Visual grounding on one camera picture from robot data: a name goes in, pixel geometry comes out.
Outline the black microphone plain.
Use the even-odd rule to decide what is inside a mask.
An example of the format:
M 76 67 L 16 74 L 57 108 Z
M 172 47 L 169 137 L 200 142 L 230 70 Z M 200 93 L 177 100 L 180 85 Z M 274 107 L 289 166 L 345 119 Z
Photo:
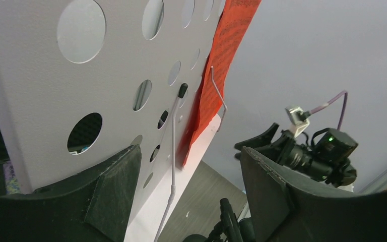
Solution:
M 227 237 L 227 241 L 247 241 L 246 236 L 246 220 L 241 219 L 241 223 L 238 222 L 232 206 L 227 198 L 220 200 L 220 219 L 222 222 L 223 233 Z

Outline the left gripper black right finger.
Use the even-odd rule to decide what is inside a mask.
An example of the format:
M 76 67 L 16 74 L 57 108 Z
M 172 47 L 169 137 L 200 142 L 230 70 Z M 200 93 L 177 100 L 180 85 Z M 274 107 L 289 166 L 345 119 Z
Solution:
M 256 241 L 387 241 L 387 191 L 333 188 L 249 147 L 240 158 Z

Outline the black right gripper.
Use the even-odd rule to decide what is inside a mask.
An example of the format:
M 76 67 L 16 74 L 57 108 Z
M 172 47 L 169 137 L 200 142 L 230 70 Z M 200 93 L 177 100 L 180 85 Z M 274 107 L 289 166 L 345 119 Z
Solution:
M 234 148 L 260 148 L 271 144 L 279 125 L 273 123 L 262 134 L 238 142 Z M 358 143 L 347 133 L 339 130 L 320 130 L 313 134 L 310 145 L 298 145 L 289 131 L 284 131 L 273 143 L 277 155 L 274 160 L 281 166 L 300 172 L 317 182 L 334 187 L 347 186 L 357 179 L 357 170 L 349 156 Z

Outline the lilac tripod music stand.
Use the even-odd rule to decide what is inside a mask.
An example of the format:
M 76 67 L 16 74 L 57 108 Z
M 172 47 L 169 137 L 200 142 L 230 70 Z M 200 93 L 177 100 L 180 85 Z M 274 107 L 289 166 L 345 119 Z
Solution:
M 223 1 L 0 1 L 0 130 L 20 194 L 131 145 L 142 161 L 123 241 L 153 241 Z

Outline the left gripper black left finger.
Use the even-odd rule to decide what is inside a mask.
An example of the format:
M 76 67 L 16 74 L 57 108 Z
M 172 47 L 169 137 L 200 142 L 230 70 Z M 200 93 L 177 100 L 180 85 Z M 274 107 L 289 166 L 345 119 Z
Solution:
M 0 196 L 0 241 L 123 241 L 141 161 L 131 145 L 31 194 Z

